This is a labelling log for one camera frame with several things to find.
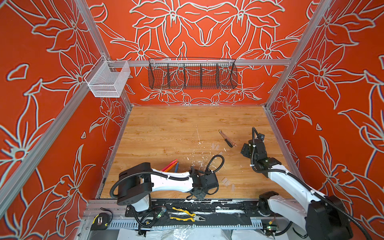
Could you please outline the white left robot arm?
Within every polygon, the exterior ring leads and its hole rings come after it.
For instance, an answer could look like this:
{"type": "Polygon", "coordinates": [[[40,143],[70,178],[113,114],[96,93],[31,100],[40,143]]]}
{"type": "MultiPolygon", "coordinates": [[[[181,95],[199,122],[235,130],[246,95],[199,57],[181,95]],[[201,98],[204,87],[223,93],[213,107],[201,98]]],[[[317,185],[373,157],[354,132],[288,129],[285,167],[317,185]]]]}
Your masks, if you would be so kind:
{"type": "Polygon", "coordinates": [[[203,200],[219,190],[216,173],[224,166],[225,158],[215,155],[205,170],[191,167],[184,173],[169,173],[153,169],[148,162],[136,165],[119,174],[119,179],[110,189],[110,197],[117,200],[117,205],[127,206],[136,212],[150,209],[150,194],[159,191],[188,193],[203,200]]]}

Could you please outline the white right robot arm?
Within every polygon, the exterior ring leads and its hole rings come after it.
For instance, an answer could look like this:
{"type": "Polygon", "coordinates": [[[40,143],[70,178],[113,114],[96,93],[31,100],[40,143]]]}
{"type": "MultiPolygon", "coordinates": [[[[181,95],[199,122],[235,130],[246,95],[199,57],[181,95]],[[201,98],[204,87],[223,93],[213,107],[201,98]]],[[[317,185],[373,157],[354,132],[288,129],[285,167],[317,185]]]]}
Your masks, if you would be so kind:
{"type": "Polygon", "coordinates": [[[307,185],[292,174],[280,161],[269,158],[264,135],[252,128],[252,138],[243,145],[242,155],[251,160],[251,168],[258,174],[277,183],[295,202],[292,203],[278,193],[269,191],[259,196],[258,211],[263,216],[279,214],[306,231],[312,240],[350,240],[353,238],[351,224],[363,233],[368,231],[349,213],[336,196],[326,196],[307,185]]]}

